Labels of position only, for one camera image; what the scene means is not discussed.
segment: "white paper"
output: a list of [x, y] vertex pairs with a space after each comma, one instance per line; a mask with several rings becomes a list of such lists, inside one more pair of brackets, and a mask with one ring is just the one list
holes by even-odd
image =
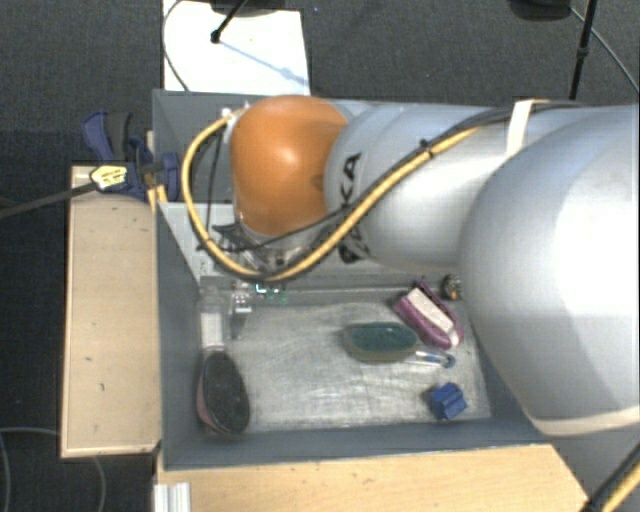
[[[174, 5], [164, 0], [164, 13]], [[302, 20], [297, 11], [260, 11], [235, 17], [210, 41], [224, 15], [203, 2], [183, 1], [165, 26], [165, 47], [174, 68], [191, 91], [236, 94], [310, 94]], [[164, 87], [183, 87], [164, 61]]]

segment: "blue block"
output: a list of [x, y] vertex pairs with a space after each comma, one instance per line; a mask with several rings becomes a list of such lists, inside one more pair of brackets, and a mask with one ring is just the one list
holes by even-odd
[[439, 420], [451, 420], [467, 408], [462, 390], [448, 382], [429, 396], [429, 409]]

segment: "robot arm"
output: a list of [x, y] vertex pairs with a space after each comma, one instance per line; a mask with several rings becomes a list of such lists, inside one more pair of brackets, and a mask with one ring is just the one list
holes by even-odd
[[263, 100], [233, 128], [232, 179], [239, 231], [275, 256], [227, 266], [201, 238], [257, 282], [338, 245], [456, 271], [492, 362], [591, 493], [640, 439], [638, 107], [535, 110], [517, 130], [511, 109]]

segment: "white strap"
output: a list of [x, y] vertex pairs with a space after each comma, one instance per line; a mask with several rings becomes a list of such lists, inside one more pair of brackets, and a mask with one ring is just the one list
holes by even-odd
[[507, 159], [511, 158], [522, 149], [524, 137], [527, 132], [527, 124], [529, 123], [529, 115], [531, 114], [531, 108], [533, 105], [547, 102], [548, 100], [530, 99], [518, 101], [513, 106], [511, 122], [509, 123], [509, 131], [507, 133]]
[[[248, 101], [244, 102], [244, 110], [247, 110], [250, 106], [251, 105], [249, 104]], [[232, 113], [233, 113], [233, 110], [230, 109], [229, 107], [223, 108], [220, 112], [222, 117], [227, 117]], [[235, 128], [236, 123], [238, 122], [238, 119], [240, 119], [241, 116], [242, 116], [242, 113], [237, 114], [227, 122], [227, 129], [222, 134], [222, 142], [224, 142], [225, 144], [229, 144], [229, 141], [231, 140], [231, 133], [233, 132], [233, 129]]]
[[155, 484], [153, 512], [191, 512], [191, 486], [181, 482], [174, 486]]
[[640, 405], [584, 418], [538, 420], [529, 414], [527, 417], [534, 427], [547, 436], [578, 436], [640, 424]]

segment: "yellow cable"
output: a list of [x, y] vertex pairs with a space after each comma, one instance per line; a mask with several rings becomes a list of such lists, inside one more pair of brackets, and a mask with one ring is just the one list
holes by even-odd
[[[200, 239], [206, 245], [207, 249], [211, 251], [211, 253], [226, 267], [230, 270], [236, 272], [239, 275], [246, 277], [258, 277], [260, 273], [254, 269], [244, 267], [233, 259], [231, 259], [225, 252], [220, 249], [220, 247], [211, 239], [209, 236], [209, 232], [207, 228], [202, 224], [202, 220], [198, 216], [195, 205], [193, 203], [193, 196], [191, 195], [190, 189], [190, 178], [191, 178], [191, 165], [193, 163], [193, 159], [199, 150], [200, 146], [204, 144], [204, 142], [214, 135], [218, 130], [222, 129], [224, 126], [231, 121], [235, 116], [241, 114], [244, 110], [238, 110], [229, 114], [226, 117], [223, 117], [211, 124], [207, 128], [205, 128], [202, 132], [200, 132], [191, 142], [187, 152], [184, 156], [182, 162], [182, 171], [181, 171], [181, 180], [182, 180], [182, 193], [184, 197], [184, 202], [187, 206], [187, 212], [189, 213], [189, 217], [191, 222], [193, 223], [194, 229], [197, 231]], [[271, 277], [265, 278], [265, 282], [280, 282], [285, 279], [289, 279], [291, 277], [296, 276], [302, 272], [305, 272], [317, 262], [322, 260], [336, 245], [342, 240], [348, 233], [351, 231], [355, 225], [367, 214], [367, 212], [373, 208], [373, 206], [384, 196], [391, 188], [393, 188], [397, 183], [401, 180], [409, 176], [416, 169], [420, 168], [422, 165], [427, 163], [433, 156], [446, 151], [447, 149], [455, 146], [469, 135], [474, 133], [477, 128], [470, 128], [468, 130], [457, 133], [448, 139], [445, 139], [433, 147], [430, 148], [430, 151], [425, 151], [424, 153], [419, 154], [418, 156], [412, 158], [409, 162], [399, 167], [393, 174], [384, 179], [380, 184], [378, 184], [371, 193], [364, 198], [364, 200], [342, 221], [342, 223], [336, 228], [336, 230], [331, 233], [329, 237], [318, 246], [311, 254], [309, 254], [306, 258], [296, 264], [294, 267], [289, 270], [285, 270], [279, 274], [273, 275]]]
[[613, 512], [616, 510], [638, 485], [640, 485], [640, 461], [635, 463], [611, 493], [604, 507], [602, 507], [602, 512]]

